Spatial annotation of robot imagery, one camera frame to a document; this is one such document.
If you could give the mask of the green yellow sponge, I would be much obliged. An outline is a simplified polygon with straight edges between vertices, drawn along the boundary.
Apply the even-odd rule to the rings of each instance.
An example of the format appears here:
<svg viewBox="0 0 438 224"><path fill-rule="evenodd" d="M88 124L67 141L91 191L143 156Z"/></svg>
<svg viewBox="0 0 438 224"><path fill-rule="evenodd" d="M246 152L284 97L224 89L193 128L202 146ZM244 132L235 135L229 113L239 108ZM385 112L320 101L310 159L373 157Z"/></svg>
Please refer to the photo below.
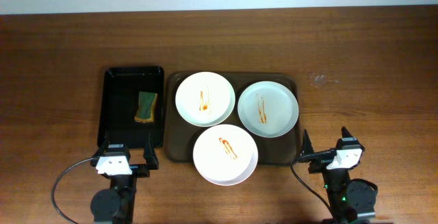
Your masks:
<svg viewBox="0 0 438 224"><path fill-rule="evenodd" d="M153 123L158 94L140 91L138 95L138 110L134 120L139 123Z"/></svg>

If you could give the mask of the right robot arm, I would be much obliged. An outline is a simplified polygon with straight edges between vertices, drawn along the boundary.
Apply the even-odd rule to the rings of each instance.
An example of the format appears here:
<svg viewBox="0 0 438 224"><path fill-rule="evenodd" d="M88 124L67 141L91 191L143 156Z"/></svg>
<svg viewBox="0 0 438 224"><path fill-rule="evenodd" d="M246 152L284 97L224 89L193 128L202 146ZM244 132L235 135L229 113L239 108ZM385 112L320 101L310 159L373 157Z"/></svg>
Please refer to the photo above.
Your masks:
<svg viewBox="0 0 438 224"><path fill-rule="evenodd" d="M327 223L369 223L376 217L374 205L378 186L364 179L352 179L350 171L360 165L365 147L345 127L342 137L334 148L316 152L313 150L307 132L302 136L300 155L291 163L307 163L310 174L320 173L324 180L327 200L311 189L300 179L295 170L292 173L298 181L326 206L331 218L322 220Z"/></svg>

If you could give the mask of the white plate bottom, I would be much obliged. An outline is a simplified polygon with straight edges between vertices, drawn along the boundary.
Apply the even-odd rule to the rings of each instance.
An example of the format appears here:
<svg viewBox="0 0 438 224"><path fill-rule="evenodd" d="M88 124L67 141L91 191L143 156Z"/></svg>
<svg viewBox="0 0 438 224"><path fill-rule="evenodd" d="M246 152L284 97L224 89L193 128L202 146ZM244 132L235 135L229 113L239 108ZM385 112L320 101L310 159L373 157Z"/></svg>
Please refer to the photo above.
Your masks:
<svg viewBox="0 0 438 224"><path fill-rule="evenodd" d="M241 127L221 124L206 129L193 148L196 170L208 182L232 186L254 172L259 159L253 137Z"/></svg>

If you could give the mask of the white plate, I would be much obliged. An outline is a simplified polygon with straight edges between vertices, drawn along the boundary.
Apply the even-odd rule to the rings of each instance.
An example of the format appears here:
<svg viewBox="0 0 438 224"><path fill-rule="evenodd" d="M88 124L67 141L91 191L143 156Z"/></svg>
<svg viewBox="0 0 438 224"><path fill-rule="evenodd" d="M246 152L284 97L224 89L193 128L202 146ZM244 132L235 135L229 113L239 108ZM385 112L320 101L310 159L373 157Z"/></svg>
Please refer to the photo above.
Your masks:
<svg viewBox="0 0 438 224"><path fill-rule="evenodd" d="M241 93L237 113L243 126L264 138L292 131L298 123L298 101L292 91L278 82L260 81Z"/></svg>
<svg viewBox="0 0 438 224"><path fill-rule="evenodd" d="M235 106L235 91L222 75L198 72L186 77L176 90L175 105L191 125L210 127L225 121Z"/></svg>
<svg viewBox="0 0 438 224"><path fill-rule="evenodd" d="M221 124L206 129L193 148L196 170L208 182L232 186L254 172L259 159L253 137L241 127Z"/></svg>

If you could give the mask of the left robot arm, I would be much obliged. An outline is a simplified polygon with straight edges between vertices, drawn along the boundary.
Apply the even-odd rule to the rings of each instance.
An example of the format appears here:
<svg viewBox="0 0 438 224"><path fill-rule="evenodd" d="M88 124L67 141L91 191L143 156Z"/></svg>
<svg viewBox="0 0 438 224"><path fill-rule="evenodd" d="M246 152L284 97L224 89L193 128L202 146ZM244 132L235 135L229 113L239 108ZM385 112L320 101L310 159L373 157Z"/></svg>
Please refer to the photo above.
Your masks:
<svg viewBox="0 0 438 224"><path fill-rule="evenodd" d="M91 165L110 181L109 187L98 191L90 203L94 223L133 222L137 180L159 168L152 136L144 141L144 164L130 164L130 157L127 145L112 144L107 138L94 153Z"/></svg>

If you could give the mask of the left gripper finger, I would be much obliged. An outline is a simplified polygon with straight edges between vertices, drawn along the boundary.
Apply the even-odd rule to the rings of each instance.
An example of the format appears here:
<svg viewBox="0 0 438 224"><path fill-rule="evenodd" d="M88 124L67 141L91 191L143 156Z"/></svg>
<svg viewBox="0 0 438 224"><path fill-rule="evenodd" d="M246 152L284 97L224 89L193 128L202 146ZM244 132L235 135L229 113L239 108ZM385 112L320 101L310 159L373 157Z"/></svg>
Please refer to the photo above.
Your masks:
<svg viewBox="0 0 438 224"><path fill-rule="evenodd" d="M107 146L108 146L108 133L105 133L104 137L103 137L103 142L101 143L101 145L99 146L98 150L96 151L97 155L103 155Z"/></svg>
<svg viewBox="0 0 438 224"><path fill-rule="evenodd" d="M148 170L158 170L159 160L155 153L155 147L153 145L152 134L149 132L144 144L143 158L146 161Z"/></svg>

